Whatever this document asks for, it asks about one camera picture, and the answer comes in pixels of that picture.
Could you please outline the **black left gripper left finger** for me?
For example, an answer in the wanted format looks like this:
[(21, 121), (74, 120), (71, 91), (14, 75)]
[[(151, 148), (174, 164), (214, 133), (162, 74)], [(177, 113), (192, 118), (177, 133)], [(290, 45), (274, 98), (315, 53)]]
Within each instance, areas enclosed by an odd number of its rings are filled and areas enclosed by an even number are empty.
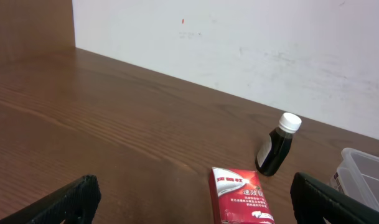
[(91, 224), (101, 192), (95, 175), (84, 175), (29, 206), (0, 219), (0, 224)]

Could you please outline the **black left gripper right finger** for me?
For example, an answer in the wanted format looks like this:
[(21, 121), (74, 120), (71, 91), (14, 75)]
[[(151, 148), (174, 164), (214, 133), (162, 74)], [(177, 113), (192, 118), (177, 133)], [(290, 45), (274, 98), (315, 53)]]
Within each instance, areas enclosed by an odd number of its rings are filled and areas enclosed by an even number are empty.
[(290, 189), (294, 216), (298, 224), (375, 224), (379, 212), (297, 172)]

